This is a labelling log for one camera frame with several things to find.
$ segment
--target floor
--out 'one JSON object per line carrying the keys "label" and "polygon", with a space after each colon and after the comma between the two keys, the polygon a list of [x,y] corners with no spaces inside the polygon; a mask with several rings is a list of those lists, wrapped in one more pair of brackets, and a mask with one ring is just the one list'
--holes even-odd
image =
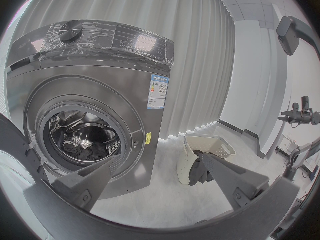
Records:
{"label": "floor", "polygon": [[[246,133],[239,134],[217,122],[197,133],[224,138],[237,153],[228,161],[268,176],[269,184],[283,173],[287,158],[276,153],[269,160],[259,158],[256,155],[256,139]],[[215,181],[194,186],[179,182],[176,165],[182,152],[182,136],[169,138],[166,143],[159,142],[150,186],[123,196],[99,200],[91,213],[130,226],[169,228],[193,225],[231,210]],[[299,169],[294,183],[301,187],[298,197],[302,197],[311,181],[303,178]]]}

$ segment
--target front-loading washing machine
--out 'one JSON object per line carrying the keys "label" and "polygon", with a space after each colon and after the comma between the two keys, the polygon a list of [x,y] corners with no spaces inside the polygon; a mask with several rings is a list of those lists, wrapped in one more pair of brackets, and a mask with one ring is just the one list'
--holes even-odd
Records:
{"label": "front-loading washing machine", "polygon": [[14,41],[7,105],[39,173],[55,179],[119,155],[100,198],[148,186],[173,62],[171,40],[109,21],[58,22]]}

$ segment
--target yellow warning sticker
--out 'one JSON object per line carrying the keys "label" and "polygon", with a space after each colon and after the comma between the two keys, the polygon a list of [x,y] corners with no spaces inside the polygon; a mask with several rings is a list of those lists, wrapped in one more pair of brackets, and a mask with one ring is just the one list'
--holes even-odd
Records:
{"label": "yellow warning sticker", "polygon": [[151,140],[151,132],[146,134],[146,144],[149,144]]}

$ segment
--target plastic wrap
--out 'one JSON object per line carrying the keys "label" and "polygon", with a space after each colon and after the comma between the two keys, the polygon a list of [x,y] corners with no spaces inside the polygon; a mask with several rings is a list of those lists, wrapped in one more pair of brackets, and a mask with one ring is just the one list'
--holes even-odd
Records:
{"label": "plastic wrap", "polygon": [[115,57],[153,61],[166,65],[174,63],[174,43],[160,35],[137,27],[110,21],[80,20],[82,35],[72,43],[59,38],[65,22],[51,24],[40,52],[40,61],[58,56],[103,54]]}

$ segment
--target white laundry basket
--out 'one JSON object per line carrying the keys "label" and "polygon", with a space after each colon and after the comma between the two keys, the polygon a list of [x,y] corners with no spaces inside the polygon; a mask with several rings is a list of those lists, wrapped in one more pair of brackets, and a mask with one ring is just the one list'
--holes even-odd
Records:
{"label": "white laundry basket", "polygon": [[236,154],[235,150],[220,136],[187,133],[184,136],[184,153],[179,157],[177,172],[182,184],[189,184],[189,173],[194,162],[199,158],[193,150],[213,153],[221,158]]}

